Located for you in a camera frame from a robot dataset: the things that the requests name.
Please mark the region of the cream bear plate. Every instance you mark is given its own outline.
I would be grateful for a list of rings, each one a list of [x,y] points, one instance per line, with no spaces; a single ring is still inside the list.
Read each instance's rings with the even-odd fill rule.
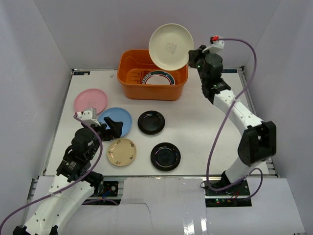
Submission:
[[[188,52],[194,49],[190,32],[182,25],[160,26],[150,37],[148,51],[152,62],[162,70],[175,71],[187,65]]]

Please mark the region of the green rimmed white plate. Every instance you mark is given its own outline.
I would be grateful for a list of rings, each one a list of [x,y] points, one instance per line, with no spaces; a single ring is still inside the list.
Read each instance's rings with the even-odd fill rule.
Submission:
[[[144,85],[175,85],[176,82],[174,80],[174,77],[166,72],[166,71],[160,71],[155,70],[147,73],[142,81],[141,84]]]

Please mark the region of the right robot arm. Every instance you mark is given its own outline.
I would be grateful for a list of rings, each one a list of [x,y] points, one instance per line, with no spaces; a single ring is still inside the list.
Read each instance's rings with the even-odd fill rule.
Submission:
[[[204,97],[225,114],[222,123],[230,120],[241,134],[238,157],[218,182],[207,185],[212,191],[233,195],[239,188],[238,183],[255,171],[261,162],[276,154],[276,125],[254,115],[236,98],[222,78],[223,59],[220,55],[210,52],[204,45],[190,50],[188,55],[188,65],[198,71]]]

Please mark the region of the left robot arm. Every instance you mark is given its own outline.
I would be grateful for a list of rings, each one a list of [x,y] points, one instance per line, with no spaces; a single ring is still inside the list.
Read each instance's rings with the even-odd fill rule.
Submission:
[[[69,219],[92,195],[103,191],[103,178],[91,160],[103,152],[103,142],[121,137],[123,122],[106,117],[104,124],[80,121],[70,146],[56,170],[53,183],[34,214],[17,226],[15,235],[60,235]]]

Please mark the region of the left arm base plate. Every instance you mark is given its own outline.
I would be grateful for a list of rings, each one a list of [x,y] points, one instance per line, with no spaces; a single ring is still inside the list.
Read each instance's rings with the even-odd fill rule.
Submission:
[[[118,181],[102,181],[94,187],[93,197],[116,197],[118,195]]]

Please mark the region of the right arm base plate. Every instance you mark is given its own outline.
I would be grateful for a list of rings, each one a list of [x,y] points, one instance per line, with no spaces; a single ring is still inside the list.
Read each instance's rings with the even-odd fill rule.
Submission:
[[[232,186],[227,190],[217,192],[209,189],[206,181],[201,182],[200,187],[205,190],[206,196],[250,196],[247,181],[243,181],[242,183]]]

